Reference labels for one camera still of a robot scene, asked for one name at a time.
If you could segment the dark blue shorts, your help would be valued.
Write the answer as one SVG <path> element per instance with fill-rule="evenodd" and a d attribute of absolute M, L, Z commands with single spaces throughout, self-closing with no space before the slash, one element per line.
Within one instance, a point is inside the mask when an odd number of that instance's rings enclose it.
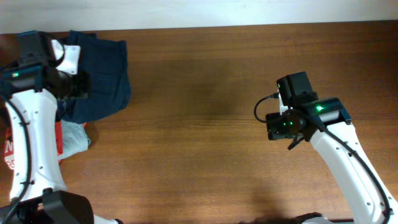
<path fill-rule="evenodd" d="M 81 47 L 78 70 L 90 76 L 90 91 L 85 99 L 59 101 L 57 118 L 83 124 L 125 109 L 132 93 L 126 41 L 99 39 L 95 33 L 74 30 L 61 41 Z"/>

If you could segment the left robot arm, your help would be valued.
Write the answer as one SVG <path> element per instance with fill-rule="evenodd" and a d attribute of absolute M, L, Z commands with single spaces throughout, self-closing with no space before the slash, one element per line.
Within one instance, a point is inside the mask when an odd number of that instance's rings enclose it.
<path fill-rule="evenodd" d="M 87 98 L 90 76 L 78 71 L 79 46 L 41 31 L 17 35 L 21 54 L 1 71 L 1 97 L 14 146 L 10 204 L 1 223 L 120 223 L 93 213 L 89 200 L 68 192 L 55 135 L 57 102 Z"/>

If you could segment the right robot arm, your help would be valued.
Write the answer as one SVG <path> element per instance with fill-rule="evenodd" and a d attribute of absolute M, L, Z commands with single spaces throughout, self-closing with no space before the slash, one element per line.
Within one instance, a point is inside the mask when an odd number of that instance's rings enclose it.
<path fill-rule="evenodd" d="M 325 161 L 353 214 L 353 223 L 397 223 L 397 200 L 366 156 L 338 98 L 321 100 L 305 72 L 276 81 L 279 112 L 262 120 L 271 141 L 309 142 Z"/>

